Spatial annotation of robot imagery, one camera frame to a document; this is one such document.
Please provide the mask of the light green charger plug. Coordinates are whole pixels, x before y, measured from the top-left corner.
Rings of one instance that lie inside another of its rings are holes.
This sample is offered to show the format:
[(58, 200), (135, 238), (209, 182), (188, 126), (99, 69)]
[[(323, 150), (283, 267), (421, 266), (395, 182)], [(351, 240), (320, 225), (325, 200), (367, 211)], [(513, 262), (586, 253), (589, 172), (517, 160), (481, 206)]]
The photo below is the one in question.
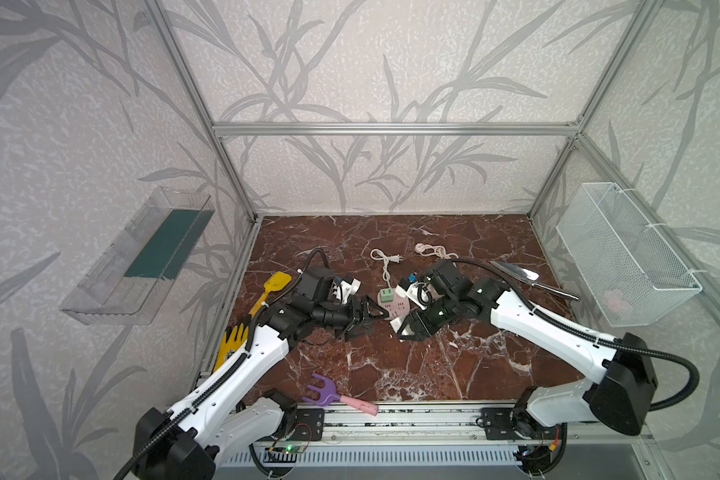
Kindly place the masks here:
[(384, 288), (378, 293), (378, 301), (380, 303), (392, 302), (394, 299), (395, 290), (393, 288)]

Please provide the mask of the white USB charger plug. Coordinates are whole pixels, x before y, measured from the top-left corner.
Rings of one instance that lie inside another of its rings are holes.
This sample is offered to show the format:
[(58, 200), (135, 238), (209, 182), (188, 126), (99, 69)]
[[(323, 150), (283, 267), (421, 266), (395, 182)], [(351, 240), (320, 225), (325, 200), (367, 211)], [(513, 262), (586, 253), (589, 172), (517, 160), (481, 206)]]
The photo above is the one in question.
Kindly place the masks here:
[(410, 334), (410, 329), (407, 326), (403, 326), (404, 320), (405, 320), (404, 317), (397, 317), (390, 321), (390, 325), (396, 334), (403, 334), (403, 335)]

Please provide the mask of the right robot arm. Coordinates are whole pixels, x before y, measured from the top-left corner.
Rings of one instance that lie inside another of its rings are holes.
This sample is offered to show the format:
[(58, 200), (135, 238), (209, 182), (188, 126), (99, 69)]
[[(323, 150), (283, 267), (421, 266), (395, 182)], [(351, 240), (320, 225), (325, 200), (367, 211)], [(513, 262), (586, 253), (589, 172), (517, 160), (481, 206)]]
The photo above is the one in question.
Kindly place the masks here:
[(690, 360), (650, 349), (630, 333), (615, 337), (586, 328), (532, 302), (517, 281), (496, 262), (441, 259), (396, 286), (396, 294), (413, 304), (394, 320), (396, 335), (401, 341), (424, 341), (447, 325), (480, 320), (577, 370), (582, 376), (577, 381), (529, 387), (518, 398), (510, 423), (523, 438), (579, 422), (636, 436), (648, 413), (675, 406), (697, 389), (700, 374)]

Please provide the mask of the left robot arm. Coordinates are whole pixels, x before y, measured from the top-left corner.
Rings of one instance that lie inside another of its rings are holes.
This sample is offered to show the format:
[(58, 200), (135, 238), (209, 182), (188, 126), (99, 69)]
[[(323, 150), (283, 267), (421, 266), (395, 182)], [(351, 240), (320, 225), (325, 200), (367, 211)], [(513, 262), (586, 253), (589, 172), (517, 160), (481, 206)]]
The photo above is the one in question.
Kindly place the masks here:
[(202, 384), (166, 411), (152, 408), (140, 418), (133, 455), (116, 478), (210, 479), (235, 451), (275, 433), (294, 402), (270, 395), (248, 409), (238, 404), (314, 330), (349, 341), (385, 319), (387, 310), (359, 295), (360, 286), (327, 264), (305, 265), (276, 297), (262, 302), (245, 343)]

